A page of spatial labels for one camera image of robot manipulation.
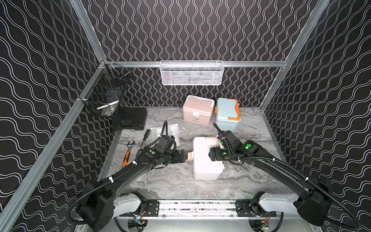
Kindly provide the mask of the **white gauze packet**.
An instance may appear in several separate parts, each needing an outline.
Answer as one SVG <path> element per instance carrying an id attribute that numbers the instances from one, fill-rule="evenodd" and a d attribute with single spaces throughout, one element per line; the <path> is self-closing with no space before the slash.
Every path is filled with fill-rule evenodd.
<path id="1" fill-rule="evenodd" d="M 174 139 L 175 139 L 175 142 L 176 142 L 176 146 L 179 147 L 181 145 L 179 135 L 175 134 Z"/>
<path id="2" fill-rule="evenodd" d="M 150 128 L 152 139 L 157 139 L 162 135 L 166 134 L 166 130 L 163 127 L 152 127 Z"/>
<path id="3" fill-rule="evenodd" d="M 168 125 L 168 135 L 175 136 L 176 134 L 179 134 L 179 125 L 178 124 L 170 124 Z"/>

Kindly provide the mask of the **white pink first aid box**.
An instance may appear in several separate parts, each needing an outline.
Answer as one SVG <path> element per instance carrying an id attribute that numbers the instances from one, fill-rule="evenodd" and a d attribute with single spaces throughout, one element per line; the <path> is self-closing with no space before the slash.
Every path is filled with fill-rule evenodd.
<path id="1" fill-rule="evenodd" d="M 222 161 L 212 161 L 209 157 L 211 148 L 220 148 L 216 137 L 195 137 L 193 151 L 188 159 L 193 161 L 193 177 L 196 180 L 217 180 L 224 170 Z"/>

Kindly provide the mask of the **blue orange first aid box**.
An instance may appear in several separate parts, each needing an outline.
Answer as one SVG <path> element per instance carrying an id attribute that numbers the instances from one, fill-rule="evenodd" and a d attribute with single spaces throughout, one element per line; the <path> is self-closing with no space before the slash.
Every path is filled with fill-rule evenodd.
<path id="1" fill-rule="evenodd" d="M 222 131 L 235 132 L 241 121 L 237 99 L 218 98 L 215 107 L 216 124 Z"/>

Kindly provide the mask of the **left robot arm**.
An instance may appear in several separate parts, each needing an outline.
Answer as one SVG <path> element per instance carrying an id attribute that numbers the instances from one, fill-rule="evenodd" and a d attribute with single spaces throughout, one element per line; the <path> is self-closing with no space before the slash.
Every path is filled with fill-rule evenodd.
<path id="1" fill-rule="evenodd" d="M 114 201 L 126 186 L 153 169 L 186 162 L 186 152 L 176 148 L 174 137 L 168 135 L 168 122 L 164 121 L 160 137 L 139 149 L 133 162 L 101 181 L 87 183 L 82 195 L 67 209 L 66 220 L 75 225 L 87 224 L 95 232 L 102 230 L 116 217 L 118 206 Z"/>

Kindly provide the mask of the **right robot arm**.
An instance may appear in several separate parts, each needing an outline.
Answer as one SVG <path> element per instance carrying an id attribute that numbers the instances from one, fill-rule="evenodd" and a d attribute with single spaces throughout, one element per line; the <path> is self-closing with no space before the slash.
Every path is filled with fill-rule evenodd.
<path id="1" fill-rule="evenodd" d="M 289 211 L 297 213 L 312 225 L 322 226 L 329 222 L 352 231 L 361 230 L 361 223 L 357 217 L 331 194 L 331 182 L 328 179 L 307 176 L 277 159 L 256 142 L 247 140 L 242 143 L 231 131 L 221 130 L 216 123 L 213 126 L 217 130 L 217 139 L 222 147 L 210 149 L 211 161 L 226 160 L 235 165 L 248 164 L 270 174 L 296 194 Z M 329 218 L 328 212 L 332 205 L 340 207 L 354 225 Z"/>

